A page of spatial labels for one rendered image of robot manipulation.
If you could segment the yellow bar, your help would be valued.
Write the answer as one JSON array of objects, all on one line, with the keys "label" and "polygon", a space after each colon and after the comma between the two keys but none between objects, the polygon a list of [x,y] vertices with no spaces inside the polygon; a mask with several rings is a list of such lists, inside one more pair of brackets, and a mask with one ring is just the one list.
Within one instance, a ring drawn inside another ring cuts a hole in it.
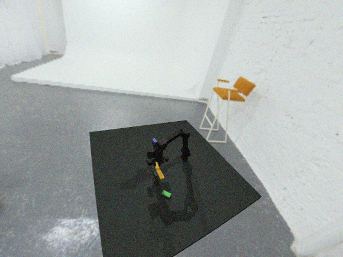
[{"label": "yellow bar", "polygon": [[157,163],[156,163],[155,169],[156,169],[156,171],[157,171],[157,174],[158,174],[160,180],[164,179],[164,176],[163,176],[163,174],[162,174],[162,172],[161,172],[161,169],[160,169],[160,167],[158,166]]}]

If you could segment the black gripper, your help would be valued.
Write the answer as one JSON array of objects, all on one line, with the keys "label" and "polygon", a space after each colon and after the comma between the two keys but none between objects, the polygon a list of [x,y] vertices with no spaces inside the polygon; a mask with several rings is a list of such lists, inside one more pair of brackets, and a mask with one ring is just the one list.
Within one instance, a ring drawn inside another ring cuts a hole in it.
[{"label": "black gripper", "polygon": [[169,161],[169,158],[167,155],[162,155],[160,157],[156,156],[153,160],[152,159],[146,159],[146,162],[148,165],[154,165],[154,167],[156,166],[156,162],[158,162],[158,166],[162,165],[165,162]]}]

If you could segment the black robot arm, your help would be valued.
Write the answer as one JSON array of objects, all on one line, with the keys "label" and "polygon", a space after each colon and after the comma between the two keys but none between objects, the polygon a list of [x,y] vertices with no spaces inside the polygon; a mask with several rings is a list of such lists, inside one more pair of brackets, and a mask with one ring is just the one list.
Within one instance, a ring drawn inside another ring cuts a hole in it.
[{"label": "black robot arm", "polygon": [[176,132],[174,132],[173,134],[171,134],[167,138],[157,141],[155,143],[155,145],[153,146],[154,149],[147,152],[148,159],[155,158],[156,156],[158,156],[158,157],[162,156],[163,150],[166,149],[167,145],[171,141],[178,138],[179,136],[181,136],[183,139],[183,148],[181,148],[181,152],[183,154],[180,157],[182,158],[183,161],[188,160],[188,157],[191,155],[191,153],[188,149],[188,138],[190,137],[190,133],[188,133],[188,131],[185,129],[178,129]]}]

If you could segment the green rectangular block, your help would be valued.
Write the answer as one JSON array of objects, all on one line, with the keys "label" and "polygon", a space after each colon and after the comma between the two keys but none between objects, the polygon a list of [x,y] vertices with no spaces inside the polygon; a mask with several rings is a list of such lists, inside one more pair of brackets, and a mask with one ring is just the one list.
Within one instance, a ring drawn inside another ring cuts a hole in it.
[{"label": "green rectangular block", "polygon": [[163,192],[162,192],[162,194],[161,195],[163,195],[163,196],[165,196],[165,197],[167,197],[168,199],[170,198],[170,195],[171,195],[171,193],[169,193],[169,192],[167,192],[167,191],[164,191],[163,190]]}]

